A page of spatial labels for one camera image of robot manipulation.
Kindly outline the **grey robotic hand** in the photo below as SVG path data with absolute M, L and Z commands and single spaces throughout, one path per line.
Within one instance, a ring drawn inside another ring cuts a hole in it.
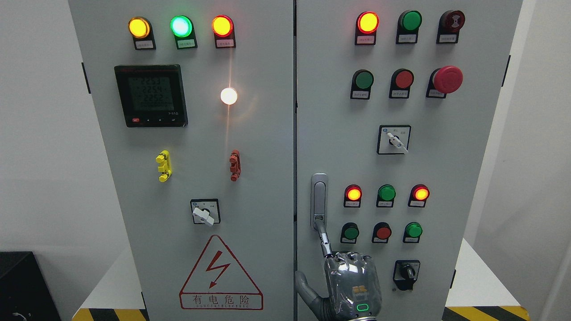
M 317 219 L 329 297 L 321 297 L 303 272 L 294 273 L 298 295 L 318 321 L 375 321 L 381 309 L 381 291 L 373 258 L 357 252 L 333 252 L 324 222 Z

